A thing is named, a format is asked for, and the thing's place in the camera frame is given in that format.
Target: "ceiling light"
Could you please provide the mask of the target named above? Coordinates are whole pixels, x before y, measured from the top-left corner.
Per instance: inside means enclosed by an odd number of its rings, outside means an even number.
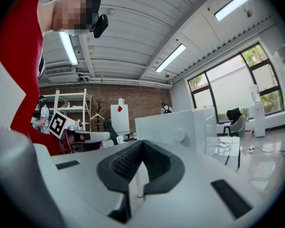
[[[71,64],[72,65],[78,65],[78,60],[77,60],[77,57],[75,55],[70,36],[64,32],[59,32],[59,35],[60,35],[63,47],[66,50],[66,54],[67,54],[68,59],[70,60]]]
[[[182,53],[186,47],[180,44],[171,54],[163,61],[163,63],[157,68],[156,72],[161,72],[166,66],[170,64],[180,53]]]
[[[248,0],[232,0],[229,3],[227,3],[224,7],[222,7],[218,12],[216,12],[214,15],[217,17],[218,21],[221,21],[224,17],[226,17],[229,13],[231,13],[233,10],[247,2]]]

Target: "red shirt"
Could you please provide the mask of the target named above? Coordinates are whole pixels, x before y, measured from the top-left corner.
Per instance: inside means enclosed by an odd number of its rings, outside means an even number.
[[[29,135],[33,143],[45,145],[49,153],[55,155],[60,154],[58,138],[40,133],[30,126],[38,103],[38,66],[43,45],[37,5],[38,0],[18,0],[6,14],[0,25],[0,63],[26,94],[10,128]]]

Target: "white shelf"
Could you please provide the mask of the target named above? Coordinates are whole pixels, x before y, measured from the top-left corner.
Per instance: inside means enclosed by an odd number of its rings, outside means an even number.
[[[55,101],[55,95],[44,95],[44,97],[47,99],[47,102]]]
[[[59,94],[59,97],[66,99],[68,101],[80,101],[84,99],[84,95],[85,93],[71,93],[71,94]]]
[[[57,111],[63,111],[63,112],[82,112],[82,110],[83,110],[82,106],[57,108]]]
[[[84,130],[86,130],[86,124],[89,125],[90,121],[86,123],[85,114],[89,114],[89,118],[91,117],[91,105],[92,105],[92,97],[86,92],[84,89],[81,93],[69,93],[69,94],[60,94],[59,90],[56,90],[56,94],[54,95],[44,95],[47,99],[47,102],[54,102],[54,108],[49,108],[50,111],[57,110],[67,116],[69,112],[82,113]],[[64,105],[67,105],[70,101],[81,101],[75,107],[58,107],[58,102],[63,101]]]

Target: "black slot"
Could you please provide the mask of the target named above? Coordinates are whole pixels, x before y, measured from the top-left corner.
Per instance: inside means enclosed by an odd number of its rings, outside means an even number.
[[[78,161],[68,161],[68,162],[56,164],[56,167],[58,170],[61,170],[61,169],[68,168],[74,165],[79,165],[79,164],[80,163]]]
[[[252,207],[224,180],[214,181],[211,185],[224,201],[235,219],[240,218],[252,209]]]

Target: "brick wall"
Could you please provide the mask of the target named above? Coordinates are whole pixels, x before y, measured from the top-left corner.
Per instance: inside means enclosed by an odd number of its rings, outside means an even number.
[[[102,105],[102,113],[100,114],[106,121],[110,120],[110,105],[118,104],[118,99],[124,99],[125,104],[129,109],[129,124],[130,131],[135,132],[135,118],[145,117],[150,115],[158,115],[161,110],[161,104],[163,101],[167,102],[169,106],[171,104],[171,98],[169,90],[156,89],[142,86],[124,86],[124,85],[83,85],[83,86],[64,86],[64,87],[43,87],[40,89],[41,95],[55,94],[56,90],[60,90],[60,93],[78,93],[83,92],[86,88],[89,95],[92,96],[93,104],[96,104],[96,99],[104,101]],[[96,114],[96,110],[92,108],[92,116]],[[80,113],[68,113],[68,117],[77,120],[82,120],[82,114]],[[103,122],[100,122],[100,131],[103,130]],[[96,120],[92,121],[92,131],[97,130]]]

